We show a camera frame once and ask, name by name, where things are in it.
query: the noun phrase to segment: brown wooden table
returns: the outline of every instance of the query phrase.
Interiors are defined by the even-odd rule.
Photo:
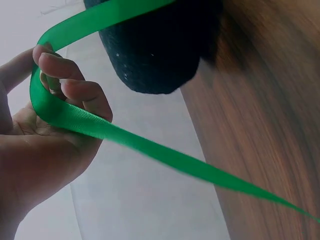
[[[206,161],[320,217],[320,1],[226,0],[215,65],[182,88]],[[320,224],[217,188],[232,240],[320,240]]]

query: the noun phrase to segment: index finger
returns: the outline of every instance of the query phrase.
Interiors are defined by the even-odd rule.
[[[34,65],[33,48],[26,50],[0,67],[0,81],[6,93],[25,80]]]

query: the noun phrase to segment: green ribbon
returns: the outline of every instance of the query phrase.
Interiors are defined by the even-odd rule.
[[[53,50],[58,51],[94,32],[154,11],[172,4],[174,1],[175,0],[109,0],[50,28],[42,35],[38,44],[44,45],[46,42],[49,42]],[[40,69],[34,65],[30,83],[30,98],[35,112],[47,123],[58,128],[95,138],[108,139],[149,156],[187,175],[222,188],[242,192],[256,198],[266,199],[284,205],[320,223],[320,219],[273,193],[194,157],[121,129],[99,116],[60,100],[43,87],[39,76]]]

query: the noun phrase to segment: dark knit fabric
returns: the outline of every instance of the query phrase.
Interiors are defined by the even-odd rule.
[[[84,4],[90,8],[106,1]],[[203,1],[178,0],[99,32],[125,85],[140,93],[169,94],[194,77],[210,38]]]

